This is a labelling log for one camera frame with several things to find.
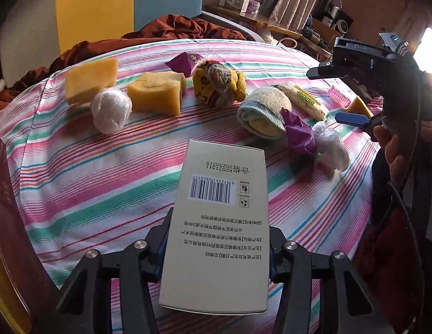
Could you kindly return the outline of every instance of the rolled sock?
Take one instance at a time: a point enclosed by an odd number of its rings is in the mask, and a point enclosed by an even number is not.
[[[282,108],[291,110],[289,98],[279,89],[261,87],[242,102],[237,118],[249,132],[265,139],[279,139],[286,133]]]

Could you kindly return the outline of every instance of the yellow sponge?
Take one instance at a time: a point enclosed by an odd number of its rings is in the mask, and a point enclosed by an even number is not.
[[[359,96],[355,97],[354,101],[346,109],[346,113],[362,114],[368,118],[372,118],[374,116]]]
[[[65,97],[69,105],[88,103],[104,88],[115,85],[117,58],[91,61],[66,73]]]
[[[182,95],[186,89],[183,73],[144,73],[128,84],[127,93],[132,100],[133,111],[145,111],[180,115]]]

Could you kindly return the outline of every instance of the purple packet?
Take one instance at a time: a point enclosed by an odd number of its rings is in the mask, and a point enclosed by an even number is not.
[[[193,75],[196,67],[205,61],[205,58],[199,54],[183,52],[177,55],[173,60],[165,63],[172,71],[176,73],[183,73],[186,78]]]
[[[299,116],[287,109],[281,110],[281,116],[284,119],[289,148],[295,153],[313,156],[317,145],[312,128]]]

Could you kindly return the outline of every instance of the table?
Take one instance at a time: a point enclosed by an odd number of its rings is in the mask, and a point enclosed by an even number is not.
[[[173,40],[113,51],[91,60],[117,57],[117,86],[123,90],[143,72],[168,70],[180,53],[198,53],[245,72],[247,90],[292,80],[334,113],[331,85],[351,96],[339,79],[308,80],[318,65],[308,55],[239,40]],[[286,141],[252,136],[228,109],[197,105],[192,81],[180,117],[133,112],[123,131],[100,134],[87,106],[69,107],[65,75],[59,71],[21,93],[0,111],[0,137],[7,146],[13,192],[28,237],[44,268],[61,286],[89,249],[119,251],[144,238],[173,205],[188,139],[262,148],[267,166],[270,224],[284,235],[323,254],[335,249],[353,256],[370,213],[371,163],[378,150],[358,128],[327,124],[343,137],[351,159],[344,173],[317,170],[310,182],[296,181],[289,168]],[[302,111],[293,110],[309,124]],[[150,284],[160,333],[269,333],[274,324],[280,284],[269,284],[264,315],[205,316],[157,305],[159,284]],[[119,281],[111,287],[113,332],[121,333]],[[313,282],[311,325],[317,323],[319,284]]]
[[[259,14],[248,14],[246,12],[226,9],[225,7],[216,5],[205,5],[204,10],[214,14],[230,16],[237,20],[243,21],[247,23],[249,25],[248,28],[253,31],[257,31],[259,28],[265,28],[270,31],[287,35],[293,39],[299,39],[301,37],[299,32],[291,31],[286,26],[274,21],[270,21],[268,17]]]
[[[306,39],[300,33],[291,31],[286,26],[278,24],[277,22],[270,21],[269,18],[266,16],[262,16],[259,14],[248,14],[246,12],[239,12],[239,11],[227,9],[225,7],[217,6],[217,5],[205,5],[204,9],[214,14],[226,15],[226,16],[233,17],[237,20],[243,21],[247,23],[248,28],[253,31],[257,31],[259,28],[265,28],[270,31],[279,32],[288,37],[296,39],[298,41],[302,41],[317,55],[322,56],[324,58],[323,61],[329,60],[332,57],[332,54],[329,51],[323,49],[317,44]]]

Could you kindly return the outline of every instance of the human hand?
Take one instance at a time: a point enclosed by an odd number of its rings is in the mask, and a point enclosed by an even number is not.
[[[422,126],[420,127],[420,135],[426,142],[432,143],[432,121],[422,121]]]
[[[389,165],[389,174],[391,181],[399,184],[402,180],[406,167],[405,158],[399,154],[399,137],[393,136],[389,130],[383,126],[374,127],[374,135],[384,149],[386,162]],[[432,143],[432,121],[422,121],[420,127],[420,136],[429,143]]]
[[[395,184],[399,184],[406,167],[405,158],[399,154],[399,137],[397,135],[393,136],[389,130],[383,126],[375,126],[374,135],[380,147],[384,149],[386,162],[389,165],[391,181]]]

